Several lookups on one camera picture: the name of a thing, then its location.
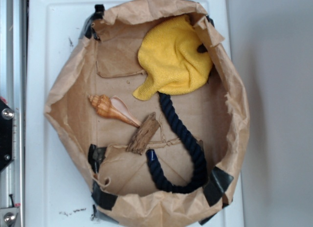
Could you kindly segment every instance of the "conch shell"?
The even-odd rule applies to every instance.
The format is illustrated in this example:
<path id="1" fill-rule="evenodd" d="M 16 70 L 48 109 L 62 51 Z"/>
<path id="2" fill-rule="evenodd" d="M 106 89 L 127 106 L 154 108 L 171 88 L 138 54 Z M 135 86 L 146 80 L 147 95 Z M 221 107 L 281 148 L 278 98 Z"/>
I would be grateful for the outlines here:
<path id="1" fill-rule="evenodd" d="M 141 122 L 132 116 L 125 103 L 117 96 L 111 98 L 106 95 L 89 96 L 89 101 L 97 110 L 97 114 L 102 117 L 115 118 L 137 128 L 141 125 Z"/>

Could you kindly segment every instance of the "piece of wood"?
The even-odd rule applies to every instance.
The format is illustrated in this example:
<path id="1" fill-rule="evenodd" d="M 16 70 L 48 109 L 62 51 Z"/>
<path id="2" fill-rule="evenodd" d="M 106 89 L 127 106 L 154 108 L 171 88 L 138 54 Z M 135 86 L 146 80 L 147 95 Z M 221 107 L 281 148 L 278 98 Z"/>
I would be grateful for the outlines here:
<path id="1" fill-rule="evenodd" d="M 143 124 L 138 128 L 137 132 L 133 136 L 126 151 L 133 152 L 135 154 L 142 155 L 146 150 L 146 147 L 160 127 L 159 122 L 156 120 L 156 113 L 150 114 Z"/>

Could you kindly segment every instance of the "navy blue rope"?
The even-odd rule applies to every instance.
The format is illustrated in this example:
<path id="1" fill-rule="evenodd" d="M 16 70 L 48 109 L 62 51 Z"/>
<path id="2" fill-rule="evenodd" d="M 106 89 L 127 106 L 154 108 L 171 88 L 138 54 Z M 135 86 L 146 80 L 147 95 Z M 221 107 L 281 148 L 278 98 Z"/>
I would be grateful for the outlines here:
<path id="1" fill-rule="evenodd" d="M 201 147 L 197 144 L 196 139 L 187 130 L 185 125 L 175 113 L 171 97 L 167 94 L 160 93 L 160 104 L 162 111 L 167 118 L 169 125 L 176 135 L 181 139 L 185 148 L 188 150 L 192 162 L 194 163 L 193 177 L 186 186 L 174 185 L 165 177 L 161 165 L 157 159 L 154 150 L 147 151 L 148 166 L 152 179 L 158 189 L 173 193 L 191 193 L 197 188 L 203 186 L 207 181 L 206 160 Z"/>

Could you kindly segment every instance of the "yellow microfiber towel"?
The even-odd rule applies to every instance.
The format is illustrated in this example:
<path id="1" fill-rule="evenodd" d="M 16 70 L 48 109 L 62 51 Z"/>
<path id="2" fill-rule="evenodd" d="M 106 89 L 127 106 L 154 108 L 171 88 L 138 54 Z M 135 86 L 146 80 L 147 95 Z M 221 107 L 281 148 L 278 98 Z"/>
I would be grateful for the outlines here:
<path id="1" fill-rule="evenodd" d="M 174 17 L 152 28 L 138 51 L 139 63 L 148 77 L 133 96 L 149 100 L 157 91 L 180 95 L 203 86 L 213 64 L 208 52 L 197 52 L 201 44 L 188 15 Z"/>

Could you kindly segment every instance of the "metal bolt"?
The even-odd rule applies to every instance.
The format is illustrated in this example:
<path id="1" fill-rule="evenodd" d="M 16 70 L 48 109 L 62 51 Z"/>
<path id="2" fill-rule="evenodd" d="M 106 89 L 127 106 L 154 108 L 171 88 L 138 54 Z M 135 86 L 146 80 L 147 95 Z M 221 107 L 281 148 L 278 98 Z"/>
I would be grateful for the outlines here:
<path id="1" fill-rule="evenodd" d="M 9 161 L 9 160 L 11 159 L 11 156 L 10 156 L 10 155 L 5 155 L 5 156 L 4 156 L 4 159 L 7 160 L 7 161 Z"/>
<path id="2" fill-rule="evenodd" d="M 4 222 L 8 225 L 8 227 L 13 226 L 15 223 L 15 215 L 11 212 L 8 212 L 4 215 Z"/>
<path id="3" fill-rule="evenodd" d="M 6 109 L 3 109 L 1 115 L 2 115 L 2 118 L 6 120 L 10 120 L 13 118 L 14 112 L 10 108 L 6 108 Z"/>

